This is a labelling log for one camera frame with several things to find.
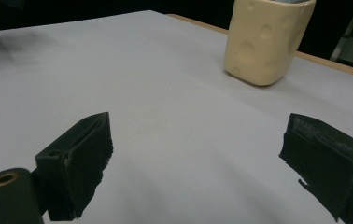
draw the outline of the dimpled cup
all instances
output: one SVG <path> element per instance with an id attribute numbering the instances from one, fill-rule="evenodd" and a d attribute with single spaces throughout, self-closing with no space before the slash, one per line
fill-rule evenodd
<path id="1" fill-rule="evenodd" d="M 235 0 L 224 67 L 258 86 L 283 77 L 299 47 L 316 0 L 297 4 Z"/>

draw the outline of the wooden table edge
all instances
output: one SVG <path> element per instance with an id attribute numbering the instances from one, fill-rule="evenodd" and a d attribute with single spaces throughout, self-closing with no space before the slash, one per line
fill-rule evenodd
<path id="1" fill-rule="evenodd" d="M 177 14 L 167 14 L 167 15 L 170 16 L 170 17 L 182 20 L 182 21 L 186 21 L 186 22 L 190 22 L 192 24 L 198 25 L 198 26 L 202 26 L 204 28 L 207 28 L 207 29 L 210 29 L 210 30 L 213 30 L 213 31 L 216 31 L 216 32 L 220 32 L 220 33 L 225 34 L 225 35 L 228 34 L 228 30 L 223 29 L 223 28 L 219 28 L 219 27 L 214 26 L 214 25 L 210 25 L 210 24 L 207 24 L 207 23 L 204 23 L 204 22 L 201 22 L 201 21 L 195 21 L 195 20 L 183 17 L 183 16 L 179 16 Z M 353 75 L 353 67 L 351 67 L 351 66 L 347 66 L 347 65 L 344 65 L 344 64 L 341 64 L 341 63 L 332 62 L 332 61 L 329 61 L 329 60 L 326 60 L 326 59 L 322 59 L 322 58 L 319 58 L 319 57 L 316 57 L 316 56 L 313 56 L 313 55 L 302 53 L 300 51 L 297 51 L 295 53 L 295 55 L 297 57 L 299 57 L 299 58 L 303 58 L 303 59 L 306 59 L 306 60 L 314 62 L 314 63 L 319 63 L 319 64 L 322 64 L 322 65 L 325 65 L 325 66 L 328 66 L 328 67 L 331 67 L 331 68 L 334 68 L 334 69 L 337 69 L 337 70 L 340 70 L 340 71 L 343 71 L 343 72 L 347 72 L 347 73 Z"/>

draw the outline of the white tabletop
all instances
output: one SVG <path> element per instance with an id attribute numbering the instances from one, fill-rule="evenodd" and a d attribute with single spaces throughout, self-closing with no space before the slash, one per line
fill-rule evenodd
<path id="1" fill-rule="evenodd" d="M 74 223 L 334 223 L 278 154 L 290 113 L 353 136 L 353 76 L 295 58 L 258 88 L 225 44 L 152 11 L 0 32 L 0 171 L 109 111 L 115 152 Z"/>

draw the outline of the dimple on cup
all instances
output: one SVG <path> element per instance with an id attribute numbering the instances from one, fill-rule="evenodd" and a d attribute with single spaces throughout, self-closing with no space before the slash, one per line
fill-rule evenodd
<path id="1" fill-rule="evenodd" d="M 316 0 L 280 3 L 235 0 L 224 68 L 258 86 L 271 85 L 289 70 Z"/>

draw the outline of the table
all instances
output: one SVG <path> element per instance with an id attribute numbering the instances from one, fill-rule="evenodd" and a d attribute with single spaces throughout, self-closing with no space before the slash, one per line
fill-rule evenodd
<path id="1" fill-rule="evenodd" d="M 254 87 L 223 71 L 226 38 L 153 11 L 0 32 L 0 171 L 109 111 L 115 152 L 75 223 L 333 223 L 278 154 L 290 113 L 353 136 L 353 76 L 295 57 Z"/>

